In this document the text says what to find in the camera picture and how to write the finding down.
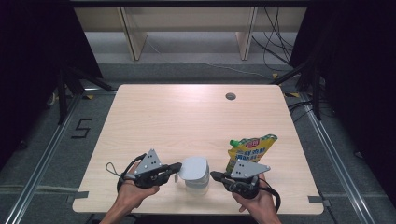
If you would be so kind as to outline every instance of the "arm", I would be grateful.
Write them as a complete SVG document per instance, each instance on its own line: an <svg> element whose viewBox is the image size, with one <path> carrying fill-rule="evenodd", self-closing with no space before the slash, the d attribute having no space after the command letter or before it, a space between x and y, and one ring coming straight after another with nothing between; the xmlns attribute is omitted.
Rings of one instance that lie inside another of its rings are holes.
<svg viewBox="0 0 396 224"><path fill-rule="evenodd" d="M265 179L264 174L259 174L259 178ZM260 182L260 187L267 187L264 181ZM233 197L241 204L239 212L244 212L247 209L253 218L260 224L280 223L271 193L260 190L259 194L254 199L245 199L237 193L233 193Z"/></svg>
<svg viewBox="0 0 396 224"><path fill-rule="evenodd" d="M136 169L138 163L128 173L132 173ZM150 195L160 190L160 187L154 186L150 189L140 189L134 185L133 180L126 180L120 187L119 195L113 206L108 210L101 224L116 224L135 208L138 208L142 201Z"/></svg>

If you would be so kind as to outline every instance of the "aluminum rail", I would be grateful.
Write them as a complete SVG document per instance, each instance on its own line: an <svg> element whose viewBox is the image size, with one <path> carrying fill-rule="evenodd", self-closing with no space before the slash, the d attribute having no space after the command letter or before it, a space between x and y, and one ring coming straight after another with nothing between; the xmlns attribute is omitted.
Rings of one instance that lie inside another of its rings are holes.
<svg viewBox="0 0 396 224"><path fill-rule="evenodd" d="M302 101L309 101L306 93L301 92L300 96ZM345 167L344 163L342 162L340 156L337 153L337 150L332 144L332 140L327 134L322 122L320 120L317 120L316 116L312 112L311 105L306 105L305 111L308 114L308 117L311 120L315 131L317 132L318 137L324 146L324 149L332 163L332 166L334 167L334 170L337 173L338 178L340 179L341 185L344 187L346 195L348 196L353 208L355 209L359 220L361 221L361 223L375 223L373 215L371 214L366 201L364 201L358 188L356 187L351 176L349 175L347 168Z"/></svg>
<svg viewBox="0 0 396 224"><path fill-rule="evenodd" d="M70 122L70 119L75 111L81 96L75 95L69 105L69 113L65 117L64 122L62 122L55 130L55 133L51 137L49 144L47 145L46 150L44 151L43 155L41 156L40 161L38 162L35 170L33 171L29 181L24 186L20 197L15 202L13 207L11 208L7 221L7 224L17 224L21 222L21 219L26 212L27 207L29 206L30 201L32 201L33 196L35 195L35 190L37 189L38 184L40 183L44 173L46 172L50 161L56 151L59 142L61 141L64 132Z"/></svg>

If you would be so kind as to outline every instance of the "wrist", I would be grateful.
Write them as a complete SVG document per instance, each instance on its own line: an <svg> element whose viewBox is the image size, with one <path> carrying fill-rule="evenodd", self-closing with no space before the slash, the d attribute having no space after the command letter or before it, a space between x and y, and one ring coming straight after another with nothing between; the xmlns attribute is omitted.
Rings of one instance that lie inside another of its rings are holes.
<svg viewBox="0 0 396 224"><path fill-rule="evenodd" d="M101 224L118 224L122 219L128 215L128 211L125 212L124 206L119 203L114 203L113 206L108 210L105 217L100 222Z"/></svg>

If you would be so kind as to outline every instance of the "table hole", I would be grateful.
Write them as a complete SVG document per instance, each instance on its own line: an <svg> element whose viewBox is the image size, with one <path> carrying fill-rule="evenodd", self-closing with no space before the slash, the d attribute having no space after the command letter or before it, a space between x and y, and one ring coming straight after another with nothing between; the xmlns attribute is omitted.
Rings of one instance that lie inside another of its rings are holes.
<svg viewBox="0 0 396 224"><path fill-rule="evenodd" d="M225 98L227 98L227 100L234 100L236 98L236 95L232 92L228 92L227 94L225 94Z"/></svg>

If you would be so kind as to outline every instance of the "black strap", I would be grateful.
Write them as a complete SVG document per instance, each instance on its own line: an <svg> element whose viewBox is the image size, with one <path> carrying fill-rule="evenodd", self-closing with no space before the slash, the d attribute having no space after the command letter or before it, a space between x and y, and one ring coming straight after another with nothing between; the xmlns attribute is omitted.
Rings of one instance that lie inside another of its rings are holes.
<svg viewBox="0 0 396 224"><path fill-rule="evenodd" d="M273 188L271 188L270 186L268 186L266 188L260 188L260 189L265 190L275 196L275 198L276 198L275 210L276 211L279 210L279 207L280 207L279 193L276 190L274 190Z"/></svg>

